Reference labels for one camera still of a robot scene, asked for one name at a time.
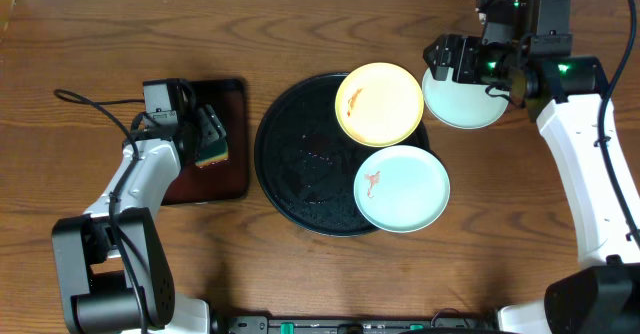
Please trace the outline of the green yellow sponge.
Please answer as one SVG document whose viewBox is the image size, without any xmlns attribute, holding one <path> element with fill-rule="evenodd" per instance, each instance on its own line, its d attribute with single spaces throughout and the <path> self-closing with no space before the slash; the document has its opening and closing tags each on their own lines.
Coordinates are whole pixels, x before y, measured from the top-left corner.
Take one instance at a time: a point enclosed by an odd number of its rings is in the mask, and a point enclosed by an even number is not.
<svg viewBox="0 0 640 334">
<path fill-rule="evenodd" d="M 229 157 L 228 144 L 224 139 L 220 139 L 213 144 L 201 149 L 195 160 L 198 168 L 204 168 L 210 165 L 226 161 Z"/>
</svg>

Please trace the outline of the yellow plate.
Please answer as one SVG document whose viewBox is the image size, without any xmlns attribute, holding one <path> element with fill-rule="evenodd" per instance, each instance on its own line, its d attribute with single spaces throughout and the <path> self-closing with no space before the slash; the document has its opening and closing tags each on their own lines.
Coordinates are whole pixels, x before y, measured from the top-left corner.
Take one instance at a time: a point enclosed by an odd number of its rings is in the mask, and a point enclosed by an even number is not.
<svg viewBox="0 0 640 334">
<path fill-rule="evenodd" d="M 334 101 L 339 126 L 359 144 L 387 147 L 408 138 L 421 123 L 423 94 L 416 78 L 391 63 L 360 66 L 347 74 Z"/>
</svg>

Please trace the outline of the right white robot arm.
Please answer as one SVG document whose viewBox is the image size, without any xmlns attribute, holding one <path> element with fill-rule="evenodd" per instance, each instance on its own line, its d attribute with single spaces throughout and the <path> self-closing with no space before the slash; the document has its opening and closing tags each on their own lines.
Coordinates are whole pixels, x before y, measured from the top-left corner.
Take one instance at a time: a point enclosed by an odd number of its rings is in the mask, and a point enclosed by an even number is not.
<svg viewBox="0 0 640 334">
<path fill-rule="evenodd" d="M 639 329 L 639 195 L 598 59 L 571 53 L 570 0 L 476 0 L 478 37 L 444 34 L 423 54 L 425 102 L 477 129 L 523 107 L 548 145 L 570 206 L 580 269 L 535 302 L 498 310 L 506 333 Z"/>
</svg>

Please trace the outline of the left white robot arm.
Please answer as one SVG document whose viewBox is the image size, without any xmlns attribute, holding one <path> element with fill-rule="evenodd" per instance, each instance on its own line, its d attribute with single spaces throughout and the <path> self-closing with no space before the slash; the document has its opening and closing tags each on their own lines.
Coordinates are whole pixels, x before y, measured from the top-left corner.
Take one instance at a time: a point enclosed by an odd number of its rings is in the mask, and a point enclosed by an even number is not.
<svg viewBox="0 0 640 334">
<path fill-rule="evenodd" d="M 104 192 L 52 229 L 65 325 L 71 333 L 221 333 L 206 301 L 176 291 L 155 218 L 181 171 L 224 130 L 185 79 L 144 82 L 142 101 L 130 125 L 115 123 L 122 161 Z"/>
</svg>

